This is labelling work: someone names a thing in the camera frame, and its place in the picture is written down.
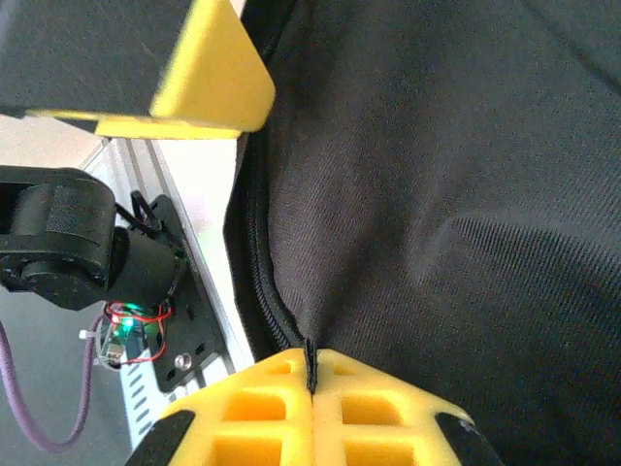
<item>screw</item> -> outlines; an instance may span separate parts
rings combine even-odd
[[[181,371],[187,371],[192,367],[192,356],[189,353],[184,352],[175,356],[175,367]]]

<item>yellow gripper jaw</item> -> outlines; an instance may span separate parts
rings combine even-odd
[[[308,356],[286,350],[173,403],[127,464],[502,464],[461,408],[333,350],[314,368]]]

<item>black backpack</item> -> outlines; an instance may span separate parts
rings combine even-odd
[[[311,338],[462,406],[507,464],[621,462],[605,3],[249,1],[278,96],[225,234],[258,358]]]

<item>red wire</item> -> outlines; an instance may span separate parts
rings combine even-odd
[[[142,317],[142,316],[135,316],[135,315],[131,315],[131,314],[122,314],[119,313],[118,311],[114,310],[112,305],[116,304],[119,305],[121,307],[123,307],[123,303],[121,302],[113,302],[113,303],[108,303],[106,305],[106,310],[112,315],[112,316],[117,316],[119,319],[124,318],[124,317],[130,317],[133,318],[139,322],[143,322],[143,323],[155,323],[157,322],[158,326],[159,326],[159,332],[162,335],[162,344],[159,347],[159,351],[151,357],[135,357],[134,359],[128,359],[125,362],[122,362],[121,364],[134,364],[136,362],[150,362],[150,361],[154,361],[155,359],[157,359],[158,357],[160,357],[163,353],[164,350],[166,349],[166,340],[164,339],[165,337],[165,332],[164,332],[164,324],[162,323],[164,319],[170,317],[173,313],[173,308],[172,306],[168,306],[168,310],[166,311],[166,314],[164,314],[164,307],[162,305],[159,306],[159,310],[158,310],[158,314],[157,317]]]
[[[113,305],[117,304],[119,306],[123,306],[123,303],[119,303],[119,302],[113,302],[113,303],[108,303],[107,305],[107,309],[108,312],[110,312],[110,314],[112,316],[117,316],[118,318],[124,318],[124,317],[131,317],[134,320],[137,320],[138,322],[144,322],[144,323],[155,323],[155,322],[159,322],[161,320],[164,320],[165,318],[168,318],[172,315],[173,313],[173,308],[169,306],[168,311],[166,312],[166,314],[162,314],[163,311],[163,306],[160,305],[159,306],[159,314],[157,315],[157,317],[142,317],[142,316],[136,316],[133,314],[124,314],[124,313],[120,313],[119,311],[116,311],[115,309],[113,309]]]
[[[151,356],[151,357],[135,357],[134,359],[129,359],[129,360],[123,362],[122,364],[134,364],[135,362],[154,361],[159,356],[164,354],[164,350],[166,349],[166,340],[164,340],[164,325],[162,324],[161,320],[159,320],[157,323],[159,324],[159,331],[162,334],[162,345],[159,347],[159,351],[155,354],[155,356]]]

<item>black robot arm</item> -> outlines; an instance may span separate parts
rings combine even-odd
[[[0,166],[0,199],[0,282],[11,292],[74,311],[102,300],[151,310],[185,271],[175,248],[149,237],[160,222],[130,216],[80,170]],[[142,196],[133,201],[148,211]],[[117,210],[129,229],[115,226]]]

